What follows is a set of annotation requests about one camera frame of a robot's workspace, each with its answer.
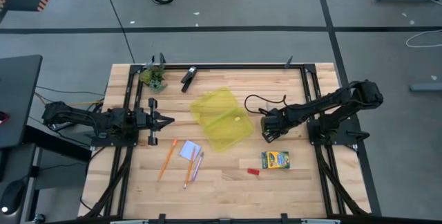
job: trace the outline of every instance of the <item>concrete floor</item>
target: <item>concrete floor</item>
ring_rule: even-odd
[[[150,0],[113,0],[124,27],[180,26],[325,26],[319,0],[176,0],[157,6]],[[374,0],[327,0],[335,26],[442,26],[442,6],[425,3],[376,3]],[[8,12],[6,28],[117,28],[108,0],[50,0],[43,12]],[[374,183],[384,216],[442,219],[442,121],[440,93],[411,93],[413,82],[442,80],[442,48],[412,49],[414,32],[338,32],[349,80],[375,81],[384,105],[361,112]],[[136,62],[163,52],[168,62],[335,62],[327,32],[162,32],[129,33]],[[442,35],[417,43],[442,43]],[[38,85],[102,93],[114,63],[130,63],[123,34],[0,35],[2,57],[41,54]],[[38,90],[52,100],[83,102],[93,95]],[[34,101],[31,116],[43,106]],[[45,166],[71,161],[45,153]],[[84,184],[84,166],[45,171],[39,179],[37,211],[49,221],[74,218]],[[64,188],[53,189],[57,180]]]

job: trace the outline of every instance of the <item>wooden table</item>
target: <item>wooden table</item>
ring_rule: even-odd
[[[104,109],[122,107],[129,66],[113,65]],[[338,80],[334,65],[316,64],[316,69],[322,94],[335,91]],[[211,149],[202,127],[189,112],[190,103],[222,86],[232,91],[240,106],[250,94],[269,100],[280,100],[287,95],[290,104],[305,103],[300,72],[293,69],[199,70],[187,93],[182,93],[180,80],[185,73],[186,70],[166,71],[164,79],[168,86],[165,91],[154,94],[145,88],[142,92],[141,107],[148,111],[147,99],[154,97],[158,101],[157,110],[162,115],[175,118],[175,122],[157,133],[158,146],[147,145],[148,131],[140,133],[139,145],[132,158],[124,218],[158,218],[161,213],[166,214],[167,218],[280,218],[281,213],[288,213],[290,218],[325,217],[318,165],[305,124],[268,144],[261,136],[262,116],[250,113],[255,123],[253,135],[219,153]],[[131,108],[137,86],[137,77],[135,79]],[[266,102],[258,98],[250,98],[248,103],[250,109],[273,106],[282,105],[266,106]],[[157,182],[175,138],[179,140],[177,147],[162,180]],[[204,151],[197,180],[187,189],[183,189],[183,183],[189,162],[178,155],[185,140],[201,145]],[[291,168],[260,169],[262,151],[288,151]],[[334,153],[341,183],[359,206],[369,212],[356,153],[343,146],[334,146]],[[86,204],[93,205],[108,186],[113,154],[114,148],[107,147],[90,163],[83,193]],[[260,175],[248,174],[247,168],[260,169]],[[337,212],[331,183],[329,188],[334,211]],[[114,197],[113,213],[117,209],[117,199]],[[81,206],[79,215],[86,212],[87,209]]]

